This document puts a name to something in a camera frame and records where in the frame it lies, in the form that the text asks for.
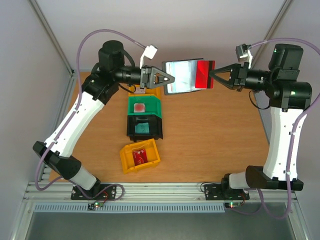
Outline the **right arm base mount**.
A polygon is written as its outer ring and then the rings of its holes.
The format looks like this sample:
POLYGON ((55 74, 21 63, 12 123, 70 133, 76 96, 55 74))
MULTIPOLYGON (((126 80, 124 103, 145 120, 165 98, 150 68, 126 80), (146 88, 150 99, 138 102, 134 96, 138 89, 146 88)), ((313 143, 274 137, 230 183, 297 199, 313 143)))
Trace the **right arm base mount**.
POLYGON ((242 201, 249 200, 250 195, 241 189, 223 190, 221 184, 207 183, 200 187, 206 201, 242 201))

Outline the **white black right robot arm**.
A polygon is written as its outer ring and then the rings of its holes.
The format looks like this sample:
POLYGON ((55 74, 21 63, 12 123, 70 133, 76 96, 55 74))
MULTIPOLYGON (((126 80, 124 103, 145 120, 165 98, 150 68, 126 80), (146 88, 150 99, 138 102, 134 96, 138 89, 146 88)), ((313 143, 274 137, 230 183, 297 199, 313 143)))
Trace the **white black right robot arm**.
POLYGON ((238 59, 244 64, 231 64, 209 72, 216 82, 230 90, 264 92, 271 113, 271 136, 263 166, 249 165, 244 172, 226 174, 220 191, 232 198, 243 189, 301 191, 304 183, 298 179, 297 153, 301 127, 306 110, 311 105, 312 87, 298 81, 304 50, 293 44, 275 45, 268 70, 251 69, 250 46, 236 47, 238 59))

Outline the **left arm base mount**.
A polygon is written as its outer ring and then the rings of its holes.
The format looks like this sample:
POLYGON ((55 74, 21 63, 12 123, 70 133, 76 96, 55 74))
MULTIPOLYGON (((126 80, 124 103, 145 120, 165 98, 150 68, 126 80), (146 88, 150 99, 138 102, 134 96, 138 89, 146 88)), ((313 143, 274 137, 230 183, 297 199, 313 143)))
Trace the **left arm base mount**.
POLYGON ((71 200, 114 200, 117 193, 117 186, 114 184, 95 185, 91 190, 85 190, 74 186, 71 190, 71 200))

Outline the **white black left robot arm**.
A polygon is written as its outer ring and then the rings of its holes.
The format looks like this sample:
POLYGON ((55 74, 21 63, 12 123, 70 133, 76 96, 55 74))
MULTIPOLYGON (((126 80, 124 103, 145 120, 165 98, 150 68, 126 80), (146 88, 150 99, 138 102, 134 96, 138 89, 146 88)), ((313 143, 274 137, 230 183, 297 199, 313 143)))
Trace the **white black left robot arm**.
POLYGON ((153 59, 157 51, 154 45, 146 46, 139 66, 136 66, 120 41, 105 42, 98 51, 98 62, 80 88, 74 106, 50 137, 44 142, 36 141, 32 147, 42 162, 61 178, 79 186, 89 199, 100 195, 100 181, 73 157, 76 143, 95 115, 119 90, 120 84, 154 89, 175 81, 173 76, 159 68, 144 65, 144 59, 153 59))

